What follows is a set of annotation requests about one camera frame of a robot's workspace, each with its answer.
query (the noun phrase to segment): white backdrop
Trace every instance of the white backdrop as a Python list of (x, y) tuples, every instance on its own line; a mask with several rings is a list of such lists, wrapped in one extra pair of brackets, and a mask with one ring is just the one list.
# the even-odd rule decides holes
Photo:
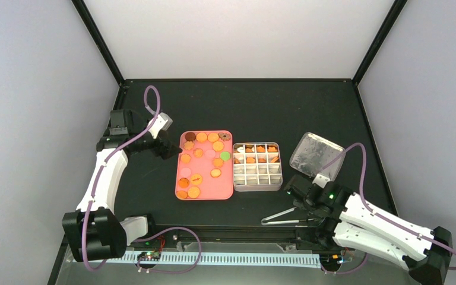
[(392, 0), (85, 0), (125, 78), (352, 78)]

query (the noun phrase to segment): white compartment box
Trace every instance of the white compartment box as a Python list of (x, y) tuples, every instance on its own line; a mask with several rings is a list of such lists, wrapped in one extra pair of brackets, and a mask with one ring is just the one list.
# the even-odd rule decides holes
[(282, 186), (280, 147), (274, 142), (233, 145), (235, 191), (277, 191)]

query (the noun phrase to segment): black table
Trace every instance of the black table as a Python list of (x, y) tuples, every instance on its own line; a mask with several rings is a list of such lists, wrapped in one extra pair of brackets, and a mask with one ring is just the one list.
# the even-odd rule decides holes
[[(172, 119), (172, 141), (190, 130), (227, 129), (236, 142), (275, 141), (280, 145), (284, 185), (295, 174), (289, 158), (306, 132), (343, 147), (366, 146), (366, 198), (395, 213), (394, 202), (379, 167), (365, 114), (350, 80), (127, 80), (117, 108), (149, 118), (143, 94), (158, 88), (162, 110)], [(155, 106), (150, 92), (150, 105)], [(357, 191), (362, 156), (349, 153), (337, 182)], [(263, 217), (292, 207), (284, 191), (234, 192), (227, 200), (181, 201), (175, 197), (177, 158), (163, 161), (150, 152), (132, 156), (121, 178), (115, 202), (119, 219), (151, 213), (158, 225), (202, 228), (262, 227)]]

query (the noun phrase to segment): yellow-orange circle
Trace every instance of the yellow-orange circle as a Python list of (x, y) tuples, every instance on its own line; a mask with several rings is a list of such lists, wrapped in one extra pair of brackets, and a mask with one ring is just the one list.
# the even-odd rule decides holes
[(194, 151), (193, 151), (193, 155), (195, 157), (202, 157), (202, 155), (204, 154), (204, 151), (201, 149), (201, 148), (196, 148)]
[(203, 142), (206, 141), (206, 140), (207, 140), (207, 135), (205, 134), (205, 132), (199, 132), (199, 133), (197, 134), (197, 141), (198, 141), (199, 143), (203, 143)]
[(189, 180), (188, 178), (181, 178), (179, 181), (178, 181), (178, 184), (179, 184), (179, 187), (181, 188), (186, 188), (189, 186)]
[(208, 139), (211, 143), (213, 143), (213, 142), (219, 140), (219, 135), (216, 134), (215, 132), (212, 132), (212, 133), (209, 134), (209, 136), (207, 137), (207, 139)]
[(218, 168), (223, 167), (223, 164), (224, 164), (224, 161), (222, 159), (220, 159), (219, 157), (213, 160), (213, 165), (215, 167), (218, 167)]
[(218, 178), (219, 176), (221, 176), (221, 169), (214, 168), (213, 170), (211, 170), (211, 176), (214, 178)]
[(184, 143), (185, 150), (192, 150), (194, 146), (195, 146), (195, 143), (192, 141), (187, 141)]
[(189, 154), (183, 154), (181, 155), (181, 161), (184, 163), (188, 163), (191, 161), (191, 156)]
[(216, 141), (213, 143), (213, 150), (215, 151), (221, 151), (224, 149), (224, 144), (221, 141)]
[(178, 191), (176, 193), (176, 196), (179, 198), (179, 199), (186, 199), (188, 197), (188, 193), (186, 191)]
[(193, 186), (188, 189), (188, 196), (192, 199), (198, 198), (200, 196), (200, 189), (196, 186)]
[(191, 176), (191, 183), (193, 185), (200, 185), (200, 183), (202, 183), (202, 181), (203, 181), (203, 178), (200, 174), (193, 174)]

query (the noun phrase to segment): pink disc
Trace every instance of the pink disc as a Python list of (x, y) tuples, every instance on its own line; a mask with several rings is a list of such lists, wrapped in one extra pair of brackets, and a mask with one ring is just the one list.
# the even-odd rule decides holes
[(214, 150), (206, 150), (205, 156), (208, 159), (213, 159), (216, 156), (216, 152)]
[(191, 169), (184, 167), (181, 169), (180, 174), (182, 177), (189, 177), (191, 175)]

